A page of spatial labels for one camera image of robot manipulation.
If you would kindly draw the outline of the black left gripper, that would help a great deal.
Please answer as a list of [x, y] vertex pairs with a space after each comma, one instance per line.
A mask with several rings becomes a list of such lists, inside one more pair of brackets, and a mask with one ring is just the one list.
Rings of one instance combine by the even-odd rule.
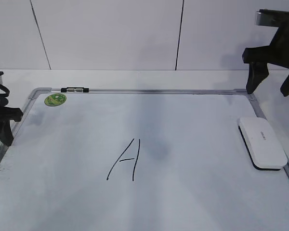
[[7, 107], [8, 100], [0, 98], [0, 141], [11, 146], [14, 137], [11, 130], [10, 121], [20, 122], [23, 117], [23, 112], [20, 108]]

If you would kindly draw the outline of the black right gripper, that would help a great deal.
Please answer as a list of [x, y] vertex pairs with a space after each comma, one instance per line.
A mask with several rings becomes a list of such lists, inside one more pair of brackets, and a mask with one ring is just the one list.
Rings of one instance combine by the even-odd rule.
[[[243, 62], [249, 64], [246, 84], [247, 94], [252, 94], [269, 76], [267, 64], [289, 69], [289, 20], [282, 23], [268, 46], [246, 48], [242, 54]], [[284, 97], [289, 96], [289, 75], [281, 85]]]

